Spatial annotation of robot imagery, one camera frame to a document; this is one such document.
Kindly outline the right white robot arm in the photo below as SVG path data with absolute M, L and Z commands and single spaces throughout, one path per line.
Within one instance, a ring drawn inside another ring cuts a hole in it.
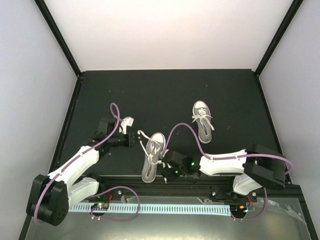
M 230 177 L 228 186 L 213 187 L 216 202 L 241 203 L 260 188 L 283 190 L 286 179 L 284 156 L 254 144 L 248 149 L 224 154 L 183 155 L 168 150 L 162 162 L 162 176 L 168 182 L 179 177 L 196 181 L 204 177 Z

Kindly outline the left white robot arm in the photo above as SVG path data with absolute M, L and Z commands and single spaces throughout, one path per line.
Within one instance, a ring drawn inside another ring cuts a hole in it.
M 103 199 L 108 192 L 106 185 L 93 174 L 81 178 L 91 166 L 101 160 L 112 148 L 132 147 L 137 141 L 128 128 L 134 119 L 102 118 L 98 130 L 78 152 L 55 171 L 36 176 L 32 182 L 26 214 L 37 222 L 59 225 L 68 210 L 90 196 Z

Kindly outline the grey sneaker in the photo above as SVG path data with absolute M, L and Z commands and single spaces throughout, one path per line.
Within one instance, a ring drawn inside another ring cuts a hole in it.
M 158 165 L 166 166 L 162 159 L 169 151 L 166 149 L 166 138 L 156 132 L 148 137 L 142 130 L 137 131 L 139 143 L 144 151 L 144 163 L 141 171 L 141 179 L 145 183 L 152 183 L 157 175 Z
M 210 109 L 204 101 L 198 100 L 194 103 L 191 118 L 192 123 L 197 124 L 199 141 L 203 144 L 210 143 L 215 128 L 212 125 Z

